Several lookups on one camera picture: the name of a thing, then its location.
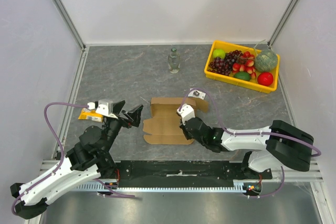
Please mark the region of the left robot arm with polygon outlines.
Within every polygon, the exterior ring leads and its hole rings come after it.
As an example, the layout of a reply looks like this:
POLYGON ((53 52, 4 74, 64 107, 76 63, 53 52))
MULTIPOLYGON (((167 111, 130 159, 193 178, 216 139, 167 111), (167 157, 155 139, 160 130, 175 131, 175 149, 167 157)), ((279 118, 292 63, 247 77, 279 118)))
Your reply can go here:
POLYGON ((32 219, 46 211, 59 197, 75 187, 103 178, 111 178, 116 164, 110 149, 120 130, 139 127, 143 105, 124 110, 125 101, 111 100, 89 102, 78 105, 81 109, 102 115, 102 127, 90 126, 79 137, 79 142, 65 152, 60 149, 60 160, 52 168, 25 184, 14 183, 10 187, 15 198, 11 211, 15 216, 32 219))

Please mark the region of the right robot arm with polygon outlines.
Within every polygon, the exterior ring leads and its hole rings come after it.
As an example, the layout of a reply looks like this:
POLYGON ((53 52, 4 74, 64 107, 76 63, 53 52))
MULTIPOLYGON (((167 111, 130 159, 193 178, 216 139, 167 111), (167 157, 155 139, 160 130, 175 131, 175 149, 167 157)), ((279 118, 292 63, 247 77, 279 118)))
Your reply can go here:
POLYGON ((194 139, 215 153, 247 150, 240 172, 248 179, 280 166, 299 172, 310 168, 313 137, 282 120, 259 129, 223 130, 194 117, 181 121, 180 128, 186 139, 194 139))

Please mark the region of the brown cardboard box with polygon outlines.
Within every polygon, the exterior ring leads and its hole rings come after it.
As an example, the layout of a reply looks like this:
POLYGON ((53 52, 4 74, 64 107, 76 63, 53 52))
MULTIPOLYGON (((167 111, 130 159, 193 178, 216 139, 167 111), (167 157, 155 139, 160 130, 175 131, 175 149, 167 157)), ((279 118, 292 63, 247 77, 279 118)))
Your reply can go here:
POLYGON ((180 128, 177 109, 182 98, 158 97, 151 99, 151 118, 143 121, 144 140, 152 145, 190 145, 180 128))

